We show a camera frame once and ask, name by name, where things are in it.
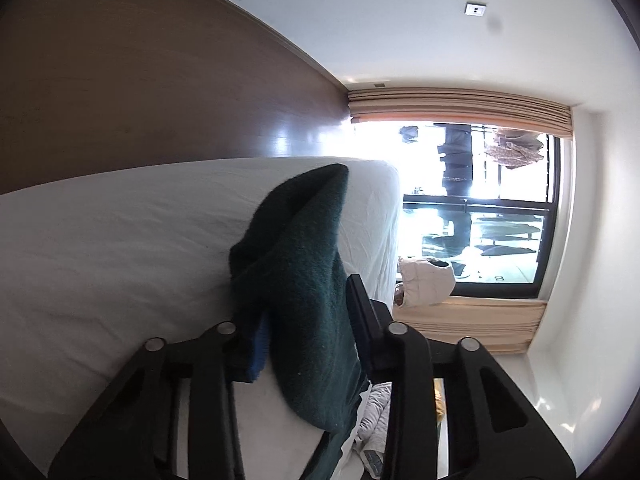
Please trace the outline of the dark green knit sweater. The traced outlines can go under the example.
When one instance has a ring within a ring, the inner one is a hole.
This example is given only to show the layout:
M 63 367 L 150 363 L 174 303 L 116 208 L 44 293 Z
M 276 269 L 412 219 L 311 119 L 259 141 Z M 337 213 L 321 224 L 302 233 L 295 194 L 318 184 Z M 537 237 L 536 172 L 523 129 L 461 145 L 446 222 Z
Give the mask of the dark green knit sweater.
M 232 378 L 251 384 L 270 364 L 288 407 L 321 429 L 305 479 L 332 477 L 367 388 L 338 252 L 348 177 L 346 166 L 331 164 L 281 183 L 229 254 Z

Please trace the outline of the right beige curtain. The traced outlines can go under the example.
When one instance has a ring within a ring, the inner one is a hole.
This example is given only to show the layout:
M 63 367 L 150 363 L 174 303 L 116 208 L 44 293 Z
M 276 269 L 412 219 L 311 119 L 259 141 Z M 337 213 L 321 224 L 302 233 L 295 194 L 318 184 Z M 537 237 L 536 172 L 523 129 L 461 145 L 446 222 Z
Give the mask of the right beige curtain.
M 448 344 L 473 337 L 492 354 L 523 354 L 546 307 L 537 299 L 449 297 L 427 307 L 395 308 L 394 319 Z

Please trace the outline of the beige curtain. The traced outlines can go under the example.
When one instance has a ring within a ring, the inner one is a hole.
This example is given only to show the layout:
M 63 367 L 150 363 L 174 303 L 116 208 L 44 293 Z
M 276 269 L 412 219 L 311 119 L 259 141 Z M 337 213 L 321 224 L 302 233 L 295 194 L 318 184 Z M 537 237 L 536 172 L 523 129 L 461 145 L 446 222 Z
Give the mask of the beige curtain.
M 473 337 L 492 354 L 523 354 L 546 307 L 537 299 L 449 297 L 427 307 L 395 308 L 394 319 L 448 344 Z
M 574 134 L 572 109 L 520 94 L 461 88 L 408 87 L 354 90 L 348 94 L 353 122 L 454 122 L 547 133 Z

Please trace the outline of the folded grey duvet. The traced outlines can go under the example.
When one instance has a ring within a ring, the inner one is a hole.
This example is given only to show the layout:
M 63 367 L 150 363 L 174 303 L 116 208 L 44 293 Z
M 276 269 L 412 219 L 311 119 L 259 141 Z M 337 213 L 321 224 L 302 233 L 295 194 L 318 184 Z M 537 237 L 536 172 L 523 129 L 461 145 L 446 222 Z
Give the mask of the folded grey duvet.
M 354 450 L 372 479 L 382 478 L 391 396 L 391 382 L 374 385 L 357 430 Z

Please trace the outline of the beige puffer vest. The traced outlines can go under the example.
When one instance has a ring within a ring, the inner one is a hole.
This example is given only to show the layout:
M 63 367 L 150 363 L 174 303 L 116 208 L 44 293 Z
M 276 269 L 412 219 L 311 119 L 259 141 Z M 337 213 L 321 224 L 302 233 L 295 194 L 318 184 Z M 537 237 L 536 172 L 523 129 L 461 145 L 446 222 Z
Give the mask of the beige puffer vest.
M 451 263 L 435 258 L 400 258 L 399 273 L 394 303 L 401 308 L 441 304 L 456 286 Z

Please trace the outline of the white bed sheet mattress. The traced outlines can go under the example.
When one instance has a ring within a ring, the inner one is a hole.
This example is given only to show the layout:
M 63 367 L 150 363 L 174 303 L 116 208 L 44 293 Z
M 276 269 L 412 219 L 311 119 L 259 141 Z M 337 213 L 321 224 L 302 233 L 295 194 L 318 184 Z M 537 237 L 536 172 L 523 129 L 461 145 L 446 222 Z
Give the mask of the white bed sheet mattress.
M 390 306 L 401 196 L 379 160 L 184 162 L 1 195 L 1 420 L 39 472 L 147 339 L 191 339 L 230 316 L 229 250 L 258 205 L 334 162 L 349 168 L 345 270 Z M 300 479 L 322 431 L 286 406 L 269 362 L 235 399 L 246 478 Z

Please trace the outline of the black framed balcony door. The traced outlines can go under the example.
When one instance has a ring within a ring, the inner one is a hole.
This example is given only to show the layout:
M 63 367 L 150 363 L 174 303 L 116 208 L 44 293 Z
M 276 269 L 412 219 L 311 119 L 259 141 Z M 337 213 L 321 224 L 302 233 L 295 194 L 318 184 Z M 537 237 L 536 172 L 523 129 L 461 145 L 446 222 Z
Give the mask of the black framed balcony door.
M 558 216 L 559 139 L 537 132 L 544 158 L 506 169 L 485 154 L 499 127 L 470 125 L 473 185 L 468 197 L 448 196 L 437 151 L 445 129 L 438 124 L 444 122 L 399 131 L 399 255 L 450 262 L 458 296 L 538 297 Z

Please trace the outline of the dark hanging trousers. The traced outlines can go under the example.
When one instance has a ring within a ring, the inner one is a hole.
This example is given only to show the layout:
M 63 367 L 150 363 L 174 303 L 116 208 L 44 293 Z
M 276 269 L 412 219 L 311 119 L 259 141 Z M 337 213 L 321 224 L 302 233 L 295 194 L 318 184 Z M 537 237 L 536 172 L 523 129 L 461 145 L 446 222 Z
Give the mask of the dark hanging trousers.
M 472 127 L 438 124 L 445 129 L 445 141 L 439 144 L 439 159 L 445 164 L 442 187 L 448 196 L 468 197 L 473 185 Z

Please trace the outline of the patterned hanging blouse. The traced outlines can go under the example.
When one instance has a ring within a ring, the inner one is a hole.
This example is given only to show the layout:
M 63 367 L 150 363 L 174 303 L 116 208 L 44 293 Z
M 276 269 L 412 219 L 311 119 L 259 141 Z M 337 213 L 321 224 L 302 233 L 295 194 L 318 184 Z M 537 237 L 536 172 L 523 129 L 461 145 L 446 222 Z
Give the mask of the patterned hanging blouse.
M 485 154 L 506 169 L 518 169 L 536 164 L 544 158 L 539 134 L 529 130 L 499 128 Z

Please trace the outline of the left beige curtain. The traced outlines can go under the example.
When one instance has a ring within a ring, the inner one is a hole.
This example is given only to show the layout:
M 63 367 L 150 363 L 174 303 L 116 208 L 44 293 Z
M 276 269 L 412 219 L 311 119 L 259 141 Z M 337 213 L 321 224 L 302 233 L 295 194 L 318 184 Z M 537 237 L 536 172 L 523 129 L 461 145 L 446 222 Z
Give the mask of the left beige curtain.
M 348 94 L 353 122 L 454 122 L 547 133 L 574 134 L 572 109 L 520 94 L 461 88 L 408 87 L 354 90 Z

